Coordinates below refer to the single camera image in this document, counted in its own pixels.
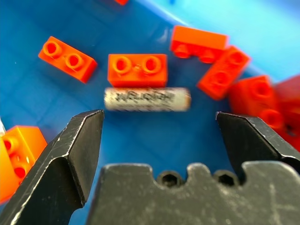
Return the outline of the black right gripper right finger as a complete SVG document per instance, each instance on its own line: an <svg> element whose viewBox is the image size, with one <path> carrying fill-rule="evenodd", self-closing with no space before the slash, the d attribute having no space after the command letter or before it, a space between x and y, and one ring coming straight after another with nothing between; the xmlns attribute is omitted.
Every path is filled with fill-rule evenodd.
<svg viewBox="0 0 300 225"><path fill-rule="evenodd" d="M300 153L262 119L217 112L216 121L234 171L235 183L246 181L246 162L276 162L287 167L289 175L277 180L300 183Z"/></svg>

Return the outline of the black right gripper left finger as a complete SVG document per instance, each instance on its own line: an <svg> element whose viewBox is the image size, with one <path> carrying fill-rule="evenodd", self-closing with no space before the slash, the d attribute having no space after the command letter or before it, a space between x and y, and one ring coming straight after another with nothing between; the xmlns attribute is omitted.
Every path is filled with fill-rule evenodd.
<svg viewBox="0 0 300 225"><path fill-rule="evenodd" d="M93 110L71 118L4 207L0 225L68 225L89 198L104 117Z"/></svg>

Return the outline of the white cylindrical battery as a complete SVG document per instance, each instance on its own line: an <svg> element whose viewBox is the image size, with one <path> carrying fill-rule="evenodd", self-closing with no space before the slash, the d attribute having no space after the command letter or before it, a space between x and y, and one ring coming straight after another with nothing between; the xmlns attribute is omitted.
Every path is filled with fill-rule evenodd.
<svg viewBox="0 0 300 225"><path fill-rule="evenodd" d="M110 111L186 112L191 106L190 91L182 87L106 88L104 104Z"/></svg>

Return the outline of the blue plastic bin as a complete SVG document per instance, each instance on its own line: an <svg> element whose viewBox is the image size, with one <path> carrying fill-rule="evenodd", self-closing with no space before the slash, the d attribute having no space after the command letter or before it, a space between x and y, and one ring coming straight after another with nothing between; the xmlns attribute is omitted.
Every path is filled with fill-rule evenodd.
<svg viewBox="0 0 300 225"><path fill-rule="evenodd" d="M0 0L0 113L49 143L1 225L300 225L300 153L192 87L172 28L112 0ZM159 54L166 54L163 62Z"/></svg>

